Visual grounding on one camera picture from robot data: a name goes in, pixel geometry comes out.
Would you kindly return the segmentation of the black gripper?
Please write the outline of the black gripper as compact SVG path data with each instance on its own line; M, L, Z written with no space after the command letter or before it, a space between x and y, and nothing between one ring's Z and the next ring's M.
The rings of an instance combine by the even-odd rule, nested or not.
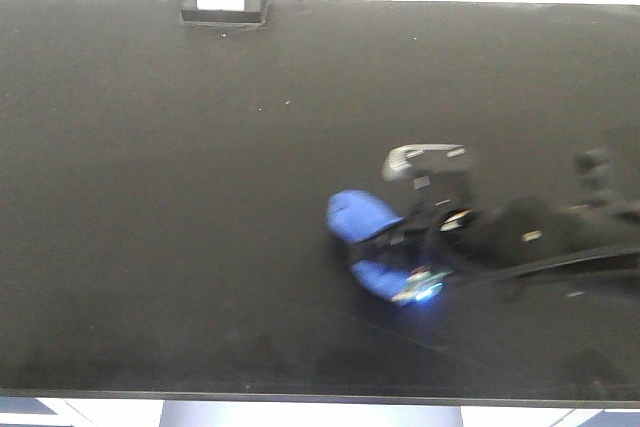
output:
M480 235L488 228L482 224L479 213L457 208L435 215L426 203L420 202L407 215L400 216L409 215L418 216L428 228L427 248L433 256L432 268L443 274L444 285L450 276L500 266L497 256L480 242Z

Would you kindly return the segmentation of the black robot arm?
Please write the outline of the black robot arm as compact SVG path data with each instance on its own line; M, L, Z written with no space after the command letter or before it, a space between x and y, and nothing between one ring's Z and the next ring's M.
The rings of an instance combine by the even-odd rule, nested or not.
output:
M605 149L575 157L586 194L567 206L540 196L478 205L473 165L473 153L459 143L405 144L388 152L382 175L411 184L407 212L364 190L329 199L328 227L366 291L404 307L470 285L638 275L639 205L611 186Z

